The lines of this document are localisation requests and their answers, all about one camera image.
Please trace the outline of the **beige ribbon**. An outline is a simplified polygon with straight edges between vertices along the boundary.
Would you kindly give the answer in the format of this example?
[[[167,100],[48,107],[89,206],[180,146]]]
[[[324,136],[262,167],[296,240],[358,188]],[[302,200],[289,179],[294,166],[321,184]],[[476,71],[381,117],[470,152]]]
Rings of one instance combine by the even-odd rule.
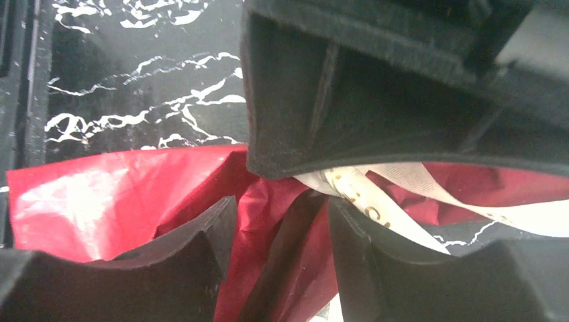
[[[568,179],[510,168],[403,162],[300,174],[323,194],[343,198],[367,218],[440,253],[449,243],[426,225],[488,219],[546,237],[568,236]]]

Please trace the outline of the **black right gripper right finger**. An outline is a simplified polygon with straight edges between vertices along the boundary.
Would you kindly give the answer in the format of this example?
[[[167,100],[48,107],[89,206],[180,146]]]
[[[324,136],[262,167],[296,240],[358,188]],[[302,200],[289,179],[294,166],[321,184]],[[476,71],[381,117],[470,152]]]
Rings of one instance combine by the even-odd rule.
[[[455,257],[327,205],[345,321],[567,321],[568,240],[499,240]]]

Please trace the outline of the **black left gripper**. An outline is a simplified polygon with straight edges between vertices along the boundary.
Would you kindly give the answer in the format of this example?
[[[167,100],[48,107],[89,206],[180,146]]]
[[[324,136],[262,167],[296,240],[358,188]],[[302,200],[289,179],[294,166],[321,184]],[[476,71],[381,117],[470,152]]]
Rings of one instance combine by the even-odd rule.
[[[568,175],[567,1],[246,1],[248,169]]]

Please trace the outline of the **maroon wrapping paper sheet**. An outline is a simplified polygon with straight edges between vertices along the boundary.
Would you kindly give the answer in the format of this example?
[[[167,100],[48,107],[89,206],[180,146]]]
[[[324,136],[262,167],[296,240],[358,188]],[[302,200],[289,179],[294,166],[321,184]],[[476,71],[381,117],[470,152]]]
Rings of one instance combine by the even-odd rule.
[[[110,260],[234,196],[237,229],[214,321],[237,321],[285,213],[309,187],[246,169],[247,146],[116,152],[7,173],[15,246],[75,262]],[[265,321],[306,321],[338,293],[327,211],[294,256],[283,299]]]

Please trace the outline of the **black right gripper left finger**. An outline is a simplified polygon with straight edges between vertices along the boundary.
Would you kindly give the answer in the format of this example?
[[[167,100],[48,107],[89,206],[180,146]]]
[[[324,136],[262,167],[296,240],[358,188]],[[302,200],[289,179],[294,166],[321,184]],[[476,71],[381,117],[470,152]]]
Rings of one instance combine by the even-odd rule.
[[[236,229],[235,197],[109,260],[1,251],[2,321],[212,321]]]

